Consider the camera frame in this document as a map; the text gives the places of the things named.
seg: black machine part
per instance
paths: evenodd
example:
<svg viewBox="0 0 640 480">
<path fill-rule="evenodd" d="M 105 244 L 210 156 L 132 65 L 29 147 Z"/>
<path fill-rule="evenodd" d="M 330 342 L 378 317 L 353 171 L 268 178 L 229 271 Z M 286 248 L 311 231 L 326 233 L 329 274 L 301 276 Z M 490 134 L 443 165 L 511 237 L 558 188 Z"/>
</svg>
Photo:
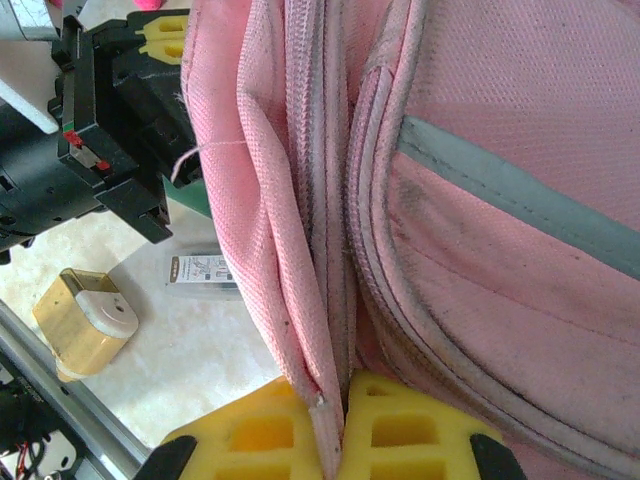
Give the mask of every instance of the black machine part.
<svg viewBox="0 0 640 480">
<path fill-rule="evenodd" d="M 10 105 L 0 107 L 0 259 L 41 232 L 100 209 L 92 189 L 57 161 L 59 135 L 46 135 Z"/>
<path fill-rule="evenodd" d="M 481 480 L 527 480 L 511 450 L 481 433 L 471 435 L 471 449 Z"/>
<path fill-rule="evenodd" d="M 31 397 L 9 389 L 0 390 L 0 453 L 11 451 L 24 436 Z"/>
<path fill-rule="evenodd" d="M 153 243 L 171 236 L 163 177 L 195 144 L 179 99 L 180 67 L 139 53 L 139 32 L 164 15 L 136 12 L 83 32 L 64 20 L 52 58 L 61 74 L 46 135 L 0 106 L 0 264 L 9 249 L 69 219 L 109 209 Z M 175 185 L 201 178 L 197 155 Z"/>
<path fill-rule="evenodd" d="M 198 444 L 194 437 L 183 435 L 156 448 L 133 480 L 180 480 Z"/>
</svg>

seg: small label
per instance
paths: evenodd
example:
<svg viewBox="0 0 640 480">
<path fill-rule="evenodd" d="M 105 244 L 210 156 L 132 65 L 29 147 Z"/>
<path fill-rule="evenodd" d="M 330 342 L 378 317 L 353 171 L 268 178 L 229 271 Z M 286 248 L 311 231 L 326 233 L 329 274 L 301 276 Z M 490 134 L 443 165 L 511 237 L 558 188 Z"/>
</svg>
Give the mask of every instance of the small label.
<svg viewBox="0 0 640 480">
<path fill-rule="evenodd" d="M 171 259 L 171 283 L 230 283 L 233 276 L 222 255 L 187 255 Z"/>
</svg>

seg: green surface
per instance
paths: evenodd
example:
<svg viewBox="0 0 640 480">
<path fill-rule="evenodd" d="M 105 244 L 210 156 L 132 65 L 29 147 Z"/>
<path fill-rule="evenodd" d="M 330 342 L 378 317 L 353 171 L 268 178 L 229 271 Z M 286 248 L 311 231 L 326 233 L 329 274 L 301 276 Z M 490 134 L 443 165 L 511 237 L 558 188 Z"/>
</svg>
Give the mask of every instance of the green surface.
<svg viewBox="0 0 640 480">
<path fill-rule="evenodd" d="M 164 188 L 167 197 L 172 198 L 176 202 L 180 202 L 184 206 L 211 218 L 209 200 L 207 199 L 207 190 L 204 186 L 203 180 L 198 180 L 186 187 L 177 189 L 165 178 Z"/>
</svg>

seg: red marking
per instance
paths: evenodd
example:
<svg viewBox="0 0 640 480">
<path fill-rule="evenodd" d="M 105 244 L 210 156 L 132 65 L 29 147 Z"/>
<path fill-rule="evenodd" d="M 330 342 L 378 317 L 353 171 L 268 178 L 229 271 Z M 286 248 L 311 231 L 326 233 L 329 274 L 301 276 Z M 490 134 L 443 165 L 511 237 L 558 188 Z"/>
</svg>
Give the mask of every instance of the red marking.
<svg viewBox="0 0 640 480">
<path fill-rule="evenodd" d="M 108 162 L 105 162 L 104 160 L 100 160 L 98 163 L 96 163 L 96 168 L 102 172 L 109 170 L 111 168 L 111 164 Z"/>
<path fill-rule="evenodd" d="M 80 138 L 80 135 L 78 135 L 75 130 L 64 132 L 62 136 L 67 139 L 67 142 L 69 142 L 76 148 L 82 148 L 82 145 L 84 144 L 82 139 Z"/>
</svg>

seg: black plastic device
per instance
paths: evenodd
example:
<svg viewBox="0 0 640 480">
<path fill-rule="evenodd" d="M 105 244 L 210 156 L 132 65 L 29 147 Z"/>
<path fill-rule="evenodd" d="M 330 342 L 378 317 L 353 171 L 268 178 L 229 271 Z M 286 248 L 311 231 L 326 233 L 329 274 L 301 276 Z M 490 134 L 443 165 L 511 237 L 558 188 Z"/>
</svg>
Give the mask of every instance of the black plastic device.
<svg viewBox="0 0 640 480">
<path fill-rule="evenodd" d="M 142 28 L 188 10 L 136 12 L 83 32 L 64 20 L 52 58 L 61 69 L 46 135 L 0 106 L 0 264 L 9 249 L 69 219 L 109 209 L 153 243 L 169 236 L 163 177 L 195 144 L 180 100 L 180 66 L 139 52 Z M 201 177 L 197 155 L 174 185 Z"/>
</svg>

